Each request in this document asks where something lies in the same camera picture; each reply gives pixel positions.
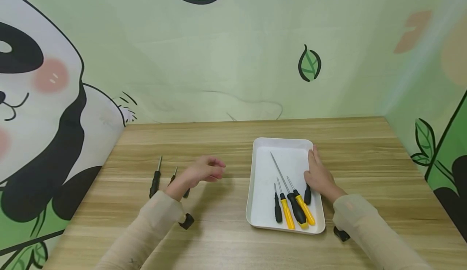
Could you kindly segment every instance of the screwdriver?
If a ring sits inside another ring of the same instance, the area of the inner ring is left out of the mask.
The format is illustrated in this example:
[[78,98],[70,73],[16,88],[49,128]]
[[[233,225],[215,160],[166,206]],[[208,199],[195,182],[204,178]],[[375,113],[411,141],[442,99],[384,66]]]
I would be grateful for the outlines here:
[[310,185],[306,184],[305,196],[303,197],[306,205],[311,204],[311,188]]
[[310,225],[314,226],[315,219],[313,218],[313,215],[311,214],[310,209],[308,208],[307,205],[305,205],[305,203],[303,202],[302,196],[300,195],[300,193],[298,193],[298,191],[292,185],[292,181],[290,180],[289,176],[287,176],[287,180],[291,184],[293,193],[295,195],[295,199],[297,200],[298,204],[300,205],[300,207],[303,209],[303,212],[305,213],[306,220],[308,221]]
[[277,178],[277,184],[279,184],[279,191],[281,192],[281,203],[282,208],[284,209],[285,220],[287,221],[287,227],[289,229],[295,229],[295,224],[292,219],[291,210],[289,209],[289,205],[287,204],[287,199],[285,198],[284,193],[282,193],[281,182],[279,178]]
[[152,179],[152,185],[149,189],[149,198],[151,198],[154,194],[156,194],[157,190],[159,190],[159,183],[161,181],[161,162],[162,162],[162,155],[159,159],[159,165],[157,165],[157,171],[154,172],[154,178]]
[[[176,171],[177,171],[177,170],[178,170],[178,167],[175,167],[175,172],[174,172],[174,174],[172,175],[172,178],[170,178],[169,184],[172,183],[173,180],[175,180]],[[190,194],[190,189],[188,189],[188,190],[185,192],[185,194],[183,194],[183,198],[185,198],[185,199],[188,198],[188,194]]]
[[282,211],[281,211],[281,206],[279,205],[279,197],[277,197],[276,183],[274,183],[274,201],[276,202],[276,206],[274,206],[274,211],[276,213],[276,221],[277,223],[281,223],[282,222]]
[[172,178],[170,178],[169,185],[175,180],[176,170],[178,170],[178,167],[175,167],[175,172],[174,172],[174,174],[172,175]]
[[274,161],[274,165],[276,165],[277,171],[279,172],[279,175],[281,176],[282,181],[284,182],[285,189],[288,192],[287,198],[291,202],[293,215],[295,216],[295,219],[297,220],[297,222],[298,222],[298,224],[300,225],[301,228],[307,228],[308,224],[306,222],[305,213],[303,212],[303,209],[301,208],[301,206],[298,204],[297,199],[295,199],[294,193],[291,193],[291,191],[289,190],[289,187],[287,187],[287,183],[285,183],[285,179],[284,179],[284,177],[283,177],[283,175],[281,173],[281,170],[279,169],[279,166],[277,165],[276,159],[274,158],[272,153],[271,153],[271,156],[272,156],[272,160]]

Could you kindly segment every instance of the wooden table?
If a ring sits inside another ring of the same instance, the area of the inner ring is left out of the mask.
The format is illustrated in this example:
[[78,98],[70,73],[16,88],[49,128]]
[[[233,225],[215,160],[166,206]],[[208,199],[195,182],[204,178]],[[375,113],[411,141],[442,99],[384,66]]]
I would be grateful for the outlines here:
[[201,154],[220,157],[228,172],[191,190],[182,202],[196,223],[188,231],[175,225],[143,269],[374,269],[356,243],[334,236],[328,203],[326,230],[317,236],[248,224],[257,137],[310,139],[336,182],[368,199],[434,268],[464,269],[466,243],[382,117],[129,126],[44,269],[92,269],[147,202],[160,154],[161,188],[175,166],[183,170]]

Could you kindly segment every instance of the panda eye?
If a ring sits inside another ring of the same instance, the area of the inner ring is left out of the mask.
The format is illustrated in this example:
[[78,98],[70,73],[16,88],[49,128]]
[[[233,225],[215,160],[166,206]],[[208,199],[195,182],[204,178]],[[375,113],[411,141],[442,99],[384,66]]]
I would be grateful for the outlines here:
[[27,73],[43,62],[44,55],[34,39],[0,22],[0,73]]

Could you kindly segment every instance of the panda face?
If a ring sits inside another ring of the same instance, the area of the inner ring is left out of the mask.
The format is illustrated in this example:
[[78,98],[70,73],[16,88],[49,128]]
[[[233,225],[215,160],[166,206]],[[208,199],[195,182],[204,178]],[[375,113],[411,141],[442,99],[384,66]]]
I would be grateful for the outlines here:
[[82,59],[25,0],[0,0],[0,183],[39,154],[76,100]]

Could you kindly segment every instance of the wrist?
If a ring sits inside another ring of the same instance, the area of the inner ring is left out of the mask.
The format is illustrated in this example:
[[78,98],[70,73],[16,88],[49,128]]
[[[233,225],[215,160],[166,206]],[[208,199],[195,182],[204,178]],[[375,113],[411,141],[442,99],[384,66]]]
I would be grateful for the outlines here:
[[188,189],[190,189],[190,185],[184,178],[175,178],[175,180],[167,186],[165,194],[176,201],[180,201]]
[[323,191],[322,195],[329,200],[329,202],[331,202],[332,204],[334,204],[334,202],[339,199],[339,197],[342,197],[344,195],[347,195],[347,193],[342,190],[341,187],[339,187],[338,185],[336,184],[333,184],[332,186],[330,186],[328,189],[326,189],[325,191]]

